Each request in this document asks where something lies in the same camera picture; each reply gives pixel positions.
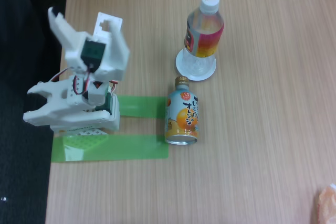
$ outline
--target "white bottle cap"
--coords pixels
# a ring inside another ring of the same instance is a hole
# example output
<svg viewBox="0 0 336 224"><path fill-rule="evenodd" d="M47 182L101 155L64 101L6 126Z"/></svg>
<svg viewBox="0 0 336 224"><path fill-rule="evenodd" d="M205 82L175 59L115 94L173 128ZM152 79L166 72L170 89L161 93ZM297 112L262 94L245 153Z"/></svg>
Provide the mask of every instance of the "white bottle cap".
<svg viewBox="0 0 336 224"><path fill-rule="evenodd" d="M219 0L202 0L199 9L203 14L213 15L218 12Z"/></svg>

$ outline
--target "clear plastic bottle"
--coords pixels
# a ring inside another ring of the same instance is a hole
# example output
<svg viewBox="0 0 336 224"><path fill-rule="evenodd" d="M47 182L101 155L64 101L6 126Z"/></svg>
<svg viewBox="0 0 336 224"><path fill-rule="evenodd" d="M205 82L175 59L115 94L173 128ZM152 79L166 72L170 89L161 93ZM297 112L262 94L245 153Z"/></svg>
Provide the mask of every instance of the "clear plastic bottle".
<svg viewBox="0 0 336 224"><path fill-rule="evenodd" d="M187 19L182 64L193 76L203 76L213 67L215 52L224 29L219 0L202 0Z"/></svg>

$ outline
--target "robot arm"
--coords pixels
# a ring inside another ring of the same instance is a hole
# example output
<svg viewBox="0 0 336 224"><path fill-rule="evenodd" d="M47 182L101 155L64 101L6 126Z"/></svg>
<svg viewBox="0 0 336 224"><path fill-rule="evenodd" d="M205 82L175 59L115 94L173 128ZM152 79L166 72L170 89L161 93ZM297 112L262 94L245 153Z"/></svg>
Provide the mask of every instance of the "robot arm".
<svg viewBox="0 0 336 224"><path fill-rule="evenodd" d="M50 125L55 132L101 127L118 130L119 104L109 82L123 79L129 60L130 51L120 31L122 19L99 13L92 36L75 31L52 7L48 17L73 75L32 87L28 94L43 95L47 104L26 112L24 120L35 126ZM100 26L105 20L109 21L109 32Z"/></svg>

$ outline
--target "cable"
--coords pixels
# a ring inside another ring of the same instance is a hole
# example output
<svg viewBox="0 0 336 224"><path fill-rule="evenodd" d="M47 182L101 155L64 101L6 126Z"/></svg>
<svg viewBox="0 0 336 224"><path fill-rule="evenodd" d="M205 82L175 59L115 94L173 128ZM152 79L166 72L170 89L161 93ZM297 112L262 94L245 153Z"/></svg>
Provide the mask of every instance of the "cable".
<svg viewBox="0 0 336 224"><path fill-rule="evenodd" d="M77 92L77 76L74 77L74 80L72 82L72 88L74 90L74 93L75 94L84 94L87 90L88 90L88 87L89 87L89 79L90 79L90 72L88 72L88 76L83 84L83 90L82 92L78 93Z"/></svg>
<svg viewBox="0 0 336 224"><path fill-rule="evenodd" d="M67 71L68 68L63 69L61 72L55 74L49 81L55 81L61 74L63 74L65 71Z"/></svg>
<svg viewBox="0 0 336 224"><path fill-rule="evenodd" d="M112 89L111 89L111 94L114 93L114 91L116 90L116 88L117 88L117 85L116 85L116 84L113 84Z"/></svg>

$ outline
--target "green object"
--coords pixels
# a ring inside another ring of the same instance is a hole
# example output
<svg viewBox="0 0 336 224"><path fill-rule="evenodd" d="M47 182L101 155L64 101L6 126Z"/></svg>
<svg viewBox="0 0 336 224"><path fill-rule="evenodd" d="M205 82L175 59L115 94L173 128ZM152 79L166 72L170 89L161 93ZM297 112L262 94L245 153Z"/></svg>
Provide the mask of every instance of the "green object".
<svg viewBox="0 0 336 224"><path fill-rule="evenodd" d="M139 118L164 118L165 97L132 97L118 95L120 115Z"/></svg>
<svg viewBox="0 0 336 224"><path fill-rule="evenodd" d="M62 136L53 141L51 162L168 158L161 135Z"/></svg>

